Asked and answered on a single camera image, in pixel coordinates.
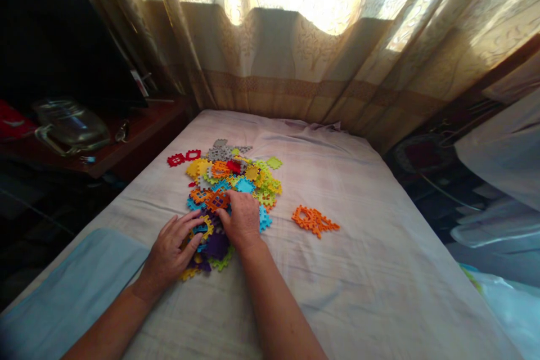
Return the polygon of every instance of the bed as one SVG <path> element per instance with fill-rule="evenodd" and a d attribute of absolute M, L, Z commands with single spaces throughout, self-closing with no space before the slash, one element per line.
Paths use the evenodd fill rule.
<path fill-rule="evenodd" d="M 11 304 L 32 292 L 96 228 L 151 246 L 188 212 L 186 165 L 167 157 L 218 138 L 278 157 L 283 194 L 263 232 L 272 256 L 330 358 L 521 358 L 480 294 L 367 141 L 334 127 L 205 110 Z M 341 225 L 321 239 L 299 228 L 298 205 Z M 170 289 L 125 358 L 260 358 L 238 257 L 223 272 Z"/>

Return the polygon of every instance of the sheer lace curtain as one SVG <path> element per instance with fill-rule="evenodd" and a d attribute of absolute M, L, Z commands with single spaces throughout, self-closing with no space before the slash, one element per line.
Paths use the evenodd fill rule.
<path fill-rule="evenodd" d="M 540 0 L 97 0 L 201 108 L 334 123 L 384 152 L 539 32 Z"/>

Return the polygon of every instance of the wooden nightstand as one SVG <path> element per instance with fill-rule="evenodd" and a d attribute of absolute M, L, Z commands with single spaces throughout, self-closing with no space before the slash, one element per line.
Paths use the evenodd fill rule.
<path fill-rule="evenodd" d="M 102 149 L 62 157 L 34 136 L 0 145 L 3 158 L 100 178 L 110 170 L 124 182 L 133 180 L 186 127 L 193 114 L 193 99 L 167 96 L 163 101 L 149 101 L 148 108 L 129 111 L 127 143 L 116 143 Z M 107 124 L 111 138 L 122 124 L 122 118 L 110 111 L 94 111 Z M 84 164 L 81 156 L 94 156 L 94 164 Z"/>

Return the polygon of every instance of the forearm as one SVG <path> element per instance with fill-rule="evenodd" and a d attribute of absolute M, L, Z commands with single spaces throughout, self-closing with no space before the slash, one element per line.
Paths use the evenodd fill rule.
<path fill-rule="evenodd" d="M 264 242 L 240 254 L 266 358 L 325 359 Z"/>
<path fill-rule="evenodd" d="M 119 359 L 154 306 L 127 287 L 63 359 Z"/>

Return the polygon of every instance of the television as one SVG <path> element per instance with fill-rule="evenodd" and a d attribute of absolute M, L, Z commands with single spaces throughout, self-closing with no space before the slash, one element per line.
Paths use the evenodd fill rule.
<path fill-rule="evenodd" d="M 148 107 L 89 0 L 0 0 L 0 98 L 20 110 L 46 97 Z"/>

